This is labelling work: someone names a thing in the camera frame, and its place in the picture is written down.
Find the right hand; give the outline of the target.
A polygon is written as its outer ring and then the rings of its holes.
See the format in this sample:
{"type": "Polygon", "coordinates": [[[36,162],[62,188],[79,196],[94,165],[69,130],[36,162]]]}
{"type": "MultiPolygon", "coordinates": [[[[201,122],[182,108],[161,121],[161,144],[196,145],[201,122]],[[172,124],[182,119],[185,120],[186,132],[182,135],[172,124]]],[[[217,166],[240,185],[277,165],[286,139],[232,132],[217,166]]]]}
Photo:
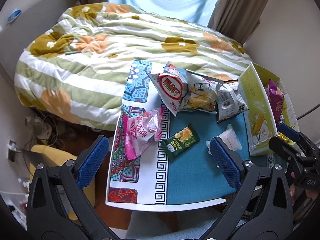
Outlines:
{"type": "MultiPolygon", "coordinates": [[[[315,200],[317,198],[317,196],[319,195],[319,191],[312,191],[312,190],[305,190],[306,196],[308,198],[311,198],[313,200],[315,200]]],[[[296,197],[296,186],[294,184],[292,184],[290,186],[290,197],[291,197],[291,203],[292,205],[295,203],[297,197],[296,197]]]]}

